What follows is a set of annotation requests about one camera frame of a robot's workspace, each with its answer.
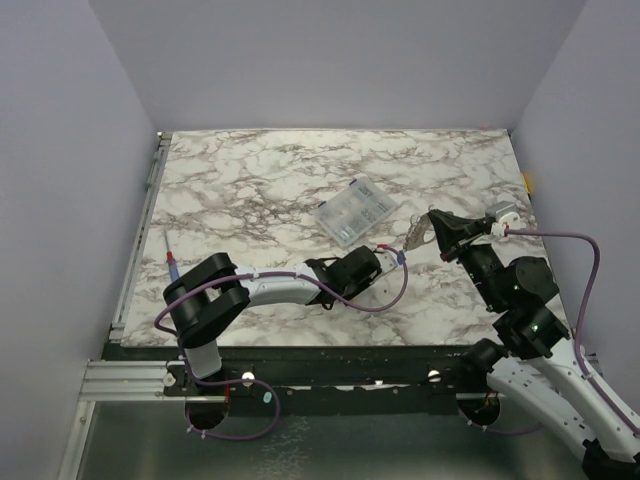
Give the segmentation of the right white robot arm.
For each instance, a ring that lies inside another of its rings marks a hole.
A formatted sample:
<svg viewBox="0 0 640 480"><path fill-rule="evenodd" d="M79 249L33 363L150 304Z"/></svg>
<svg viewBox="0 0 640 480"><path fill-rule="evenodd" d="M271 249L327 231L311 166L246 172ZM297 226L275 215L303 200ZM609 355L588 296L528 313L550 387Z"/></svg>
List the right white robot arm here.
<svg viewBox="0 0 640 480"><path fill-rule="evenodd" d="M548 308L559 293L542 257L503 264L479 238L534 236L506 209L479 219L431 210L440 257L461 264L487 309L498 314L499 340L470 347L459 367L469 390L486 386L517 402L580 460L590 479L639 476L639 416L605 382L581 351L581 330L569 330Z"/></svg>

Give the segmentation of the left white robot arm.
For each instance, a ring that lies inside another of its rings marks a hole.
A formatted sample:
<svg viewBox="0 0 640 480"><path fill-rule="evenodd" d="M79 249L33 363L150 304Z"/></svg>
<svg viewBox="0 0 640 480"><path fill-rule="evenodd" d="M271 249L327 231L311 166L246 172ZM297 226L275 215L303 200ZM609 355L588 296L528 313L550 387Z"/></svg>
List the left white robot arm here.
<svg viewBox="0 0 640 480"><path fill-rule="evenodd" d="M206 395L220 385L218 337L246 309L275 304L320 305L352 300L397 267L388 251L361 246L343 257L308 259L278 276L266 268L234 264L216 253L174 280L163 292L179 345L190 364L186 382Z"/></svg>

